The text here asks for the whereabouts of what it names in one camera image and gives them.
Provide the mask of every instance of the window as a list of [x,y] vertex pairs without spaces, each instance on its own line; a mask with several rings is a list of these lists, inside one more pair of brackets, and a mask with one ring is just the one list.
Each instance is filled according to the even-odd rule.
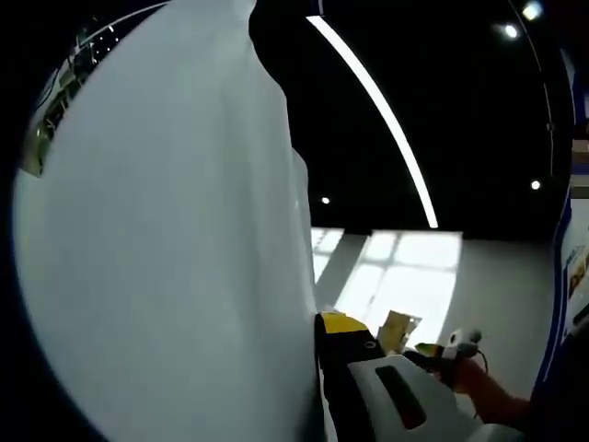
[[311,228],[311,248],[313,249],[313,272],[315,283],[328,265],[331,254],[340,243],[343,230],[338,228]]
[[454,293],[462,238],[443,232],[378,232],[366,241],[335,309],[376,336],[388,312],[421,319],[407,343],[436,343]]

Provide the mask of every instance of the black ceiling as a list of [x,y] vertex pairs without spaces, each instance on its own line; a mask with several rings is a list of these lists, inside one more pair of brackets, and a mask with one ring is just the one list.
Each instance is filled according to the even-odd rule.
[[[509,41],[498,30],[520,27],[507,0],[324,7],[397,115],[440,228],[470,238],[550,238],[570,174],[572,105],[546,20],[526,23],[541,75],[528,39]],[[428,229],[398,146],[352,71],[303,15],[264,12],[251,34],[287,98],[313,224]],[[532,180],[541,180],[540,191]]]

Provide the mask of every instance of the recessed ceiling light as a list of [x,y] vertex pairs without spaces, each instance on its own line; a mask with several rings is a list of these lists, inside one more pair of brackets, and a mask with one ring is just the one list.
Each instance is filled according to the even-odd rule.
[[516,39],[519,35],[519,31],[514,25],[505,25],[503,32],[505,32],[505,35],[510,39]]
[[530,21],[535,20],[542,15],[542,5],[539,2],[530,2],[525,5],[522,14]]
[[348,67],[352,69],[352,72],[356,75],[358,80],[360,80],[360,83],[374,102],[376,108],[380,112],[380,115],[387,124],[388,130],[391,132],[393,138],[397,142],[398,149],[400,150],[401,155],[405,160],[405,164],[407,165],[407,169],[413,178],[413,183],[415,184],[417,193],[420,195],[420,199],[422,200],[423,211],[425,212],[425,216],[427,218],[428,224],[430,225],[430,228],[438,228],[438,221],[435,217],[435,211],[433,210],[430,194],[428,193],[427,186],[423,180],[422,171],[420,170],[417,160],[413,155],[413,151],[411,150],[411,146],[407,141],[407,137],[398,123],[397,117],[393,113],[393,110],[390,109],[390,106],[388,106],[387,100],[376,85],[375,80],[370,76],[370,74],[368,74],[368,71],[366,71],[366,68],[362,65],[362,63],[360,63],[358,57],[356,57],[356,55],[352,52],[352,49],[350,49],[346,42],[341,39],[338,33],[333,30],[333,28],[322,17],[313,16],[307,17],[306,19],[321,33],[325,40],[331,44],[333,49],[337,51]]

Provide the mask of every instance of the gray wall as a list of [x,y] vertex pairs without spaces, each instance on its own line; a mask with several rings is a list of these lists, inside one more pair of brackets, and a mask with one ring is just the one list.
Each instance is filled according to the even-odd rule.
[[490,373],[529,397],[549,336],[552,275],[549,246],[463,241],[440,342],[458,328],[481,330]]
[[252,1],[175,0],[18,177],[17,267],[66,391],[110,440],[314,440],[304,164]]

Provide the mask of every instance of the yellow label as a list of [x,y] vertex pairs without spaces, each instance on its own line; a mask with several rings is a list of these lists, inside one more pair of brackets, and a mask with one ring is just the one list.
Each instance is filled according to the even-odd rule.
[[321,317],[325,324],[325,332],[331,333],[346,333],[346,332],[359,332],[368,330],[364,324],[359,320],[350,318],[343,313],[338,312],[322,312]]

